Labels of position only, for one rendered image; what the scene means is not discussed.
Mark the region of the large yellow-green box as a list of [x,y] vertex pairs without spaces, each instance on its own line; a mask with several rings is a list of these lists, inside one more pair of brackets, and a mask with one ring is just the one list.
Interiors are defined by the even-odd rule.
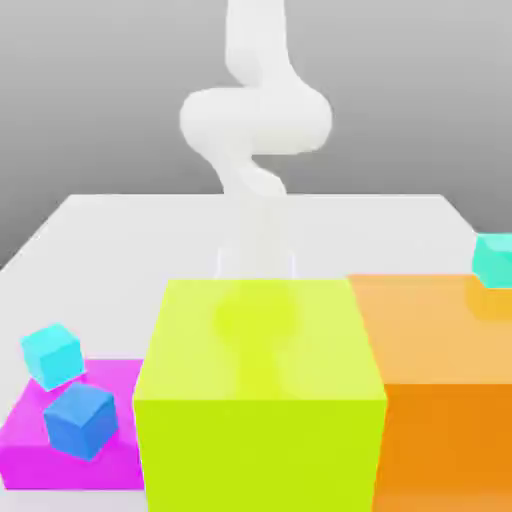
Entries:
[[172,280],[134,393],[148,512],[371,512],[386,409],[348,280]]

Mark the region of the large orange box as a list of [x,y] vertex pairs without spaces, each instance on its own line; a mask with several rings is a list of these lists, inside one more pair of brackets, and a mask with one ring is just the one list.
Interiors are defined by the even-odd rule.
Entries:
[[351,283],[388,396],[374,512],[512,512],[512,289]]

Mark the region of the small cyan cube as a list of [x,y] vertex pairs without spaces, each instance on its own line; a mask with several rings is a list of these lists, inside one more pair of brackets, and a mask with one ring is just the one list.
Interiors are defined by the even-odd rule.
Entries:
[[52,391],[85,373],[80,340],[61,324],[40,329],[21,339],[30,376]]

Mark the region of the small blue cube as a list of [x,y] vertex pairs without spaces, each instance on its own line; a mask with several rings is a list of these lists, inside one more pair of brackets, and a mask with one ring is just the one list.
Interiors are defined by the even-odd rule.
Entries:
[[72,383],[44,411],[51,446],[91,461],[118,430],[114,395],[101,388]]

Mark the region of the large magenta box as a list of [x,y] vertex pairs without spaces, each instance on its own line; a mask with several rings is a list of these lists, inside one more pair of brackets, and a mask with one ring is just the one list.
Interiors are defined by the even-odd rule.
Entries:
[[75,380],[113,396],[117,430],[94,458],[85,460],[56,450],[49,439],[44,410],[71,385],[44,390],[31,379],[0,427],[0,476],[8,490],[144,489],[133,393],[140,359],[87,359]]

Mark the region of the small turquoise cube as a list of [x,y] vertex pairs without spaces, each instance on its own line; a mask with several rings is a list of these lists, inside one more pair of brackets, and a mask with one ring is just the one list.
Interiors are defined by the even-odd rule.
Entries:
[[480,233],[472,271],[490,289],[512,289],[512,233]]

